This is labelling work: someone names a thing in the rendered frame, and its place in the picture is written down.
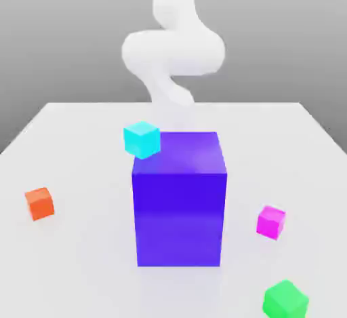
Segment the small cyan cube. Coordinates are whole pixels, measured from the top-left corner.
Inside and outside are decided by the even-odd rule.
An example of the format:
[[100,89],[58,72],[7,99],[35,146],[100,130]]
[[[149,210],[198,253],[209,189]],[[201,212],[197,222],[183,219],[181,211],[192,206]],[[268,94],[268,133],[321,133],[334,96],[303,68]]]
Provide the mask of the small cyan cube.
[[161,134],[158,127],[145,121],[123,129],[125,150],[139,159],[148,158],[161,150]]

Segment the small magenta cube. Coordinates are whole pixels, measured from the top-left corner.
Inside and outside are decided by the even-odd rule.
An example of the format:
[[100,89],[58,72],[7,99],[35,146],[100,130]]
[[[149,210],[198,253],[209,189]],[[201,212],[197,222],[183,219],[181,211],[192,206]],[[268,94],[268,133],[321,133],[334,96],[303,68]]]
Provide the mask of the small magenta cube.
[[283,230],[286,212],[269,205],[264,206],[258,215],[256,232],[277,240]]

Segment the small orange cube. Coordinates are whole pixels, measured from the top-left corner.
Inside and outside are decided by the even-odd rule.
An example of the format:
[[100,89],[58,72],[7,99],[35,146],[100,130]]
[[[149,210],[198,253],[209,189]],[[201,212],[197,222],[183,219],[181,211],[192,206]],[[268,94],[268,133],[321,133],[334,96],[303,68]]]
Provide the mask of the small orange cube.
[[34,221],[54,215],[54,203],[46,187],[26,192],[26,202]]

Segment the small green cube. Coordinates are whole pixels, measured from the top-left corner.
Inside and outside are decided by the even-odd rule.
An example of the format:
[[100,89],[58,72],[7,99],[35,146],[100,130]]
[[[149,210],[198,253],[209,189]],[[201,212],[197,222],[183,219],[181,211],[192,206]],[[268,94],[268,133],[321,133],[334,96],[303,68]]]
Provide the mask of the small green cube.
[[265,291],[262,310],[269,318],[306,318],[308,303],[307,295],[283,280]]

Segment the large purple box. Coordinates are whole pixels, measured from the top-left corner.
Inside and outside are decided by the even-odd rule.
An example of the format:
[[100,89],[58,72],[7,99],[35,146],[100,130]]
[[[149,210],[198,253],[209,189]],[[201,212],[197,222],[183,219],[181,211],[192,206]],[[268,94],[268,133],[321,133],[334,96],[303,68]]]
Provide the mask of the large purple box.
[[216,132],[163,132],[131,173],[138,266],[219,266],[228,174]]

